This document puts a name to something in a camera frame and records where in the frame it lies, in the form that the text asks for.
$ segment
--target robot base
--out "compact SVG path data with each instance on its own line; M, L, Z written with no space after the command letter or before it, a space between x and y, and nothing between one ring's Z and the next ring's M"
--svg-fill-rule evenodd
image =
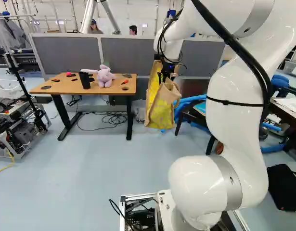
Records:
M121 196L119 208L128 219L128 223L134 225L134 231L198 231L183 219L182 214L176 208L170 190ZM247 231L248 227L244 224L243 218L237 216L235 212L233 213L236 218L235 223L238 223L242 230ZM120 231L132 231L128 223L120 216ZM227 212L222 212L219 222L210 230L236 231Z

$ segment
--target light blue floor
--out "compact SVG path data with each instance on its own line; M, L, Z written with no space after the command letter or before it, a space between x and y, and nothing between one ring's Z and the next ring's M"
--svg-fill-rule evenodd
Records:
M38 81L28 80L27 87ZM53 103L44 107L55 117ZM80 125L101 127L100 119L89 114ZM108 198L118 202L123 194L167 189L170 165L182 156L204 155L209 140L189 124L175 137L173 130L163 134L134 122L131 141L125 138L126 124L92 132L74 127L64 141L57 141L63 125L59 117L51 121L36 147L0 173L0 231L118 231L119 217ZM277 142L269 136L262 146ZM296 171L296 161L284 152L264 159L267 166L287 163ZM0 168L7 164L0 160ZM242 214L252 231L296 231L296 213L277 210L269 194Z

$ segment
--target yellow bag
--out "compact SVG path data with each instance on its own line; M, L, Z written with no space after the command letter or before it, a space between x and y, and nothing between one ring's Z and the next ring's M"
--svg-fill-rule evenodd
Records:
M144 125L149 128L171 129L175 127L174 108L178 107L181 94L178 85L166 78L159 84L158 72L162 70L160 61L154 61L146 98Z

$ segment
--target black mug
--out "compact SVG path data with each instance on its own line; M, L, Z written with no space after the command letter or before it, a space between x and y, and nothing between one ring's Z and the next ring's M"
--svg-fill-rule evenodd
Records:
M79 73L79 77L80 77L80 81L81 81L82 87L84 89L90 89L91 86L90 86L90 81L89 81L89 73L80 72Z

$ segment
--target desk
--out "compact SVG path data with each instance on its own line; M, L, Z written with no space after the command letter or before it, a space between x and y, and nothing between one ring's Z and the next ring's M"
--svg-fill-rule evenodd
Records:
M270 100L269 110L276 114L283 123L287 123L290 127L296 130L296 113L290 109L278 104L274 99Z
M59 82L53 82L52 79L38 85L36 88L30 90L31 94L46 94L51 95L56 105L61 120L65 126L63 131L58 137L59 141L62 141L73 125L78 121L82 112L76 112L75 116L70 119L64 106L64 102L61 95L120 95L126 96L127 99L127 117L128 117L128 130L127 140L132 139L132 127L133 127L133 113L131 112L131 97L136 94L136 74L131 74L132 78L128 78L129 82L121 85L126 79L122 74L115 74L117 79L113 80L113 84L109 88L99 88L96 74L93 74L91 78L94 81L90 82L90 89L83 89L80 81L79 74L76 73L75 77L66 77L66 73L60 73L54 78L59 79ZM45 86L50 86L49 89L42 89Z

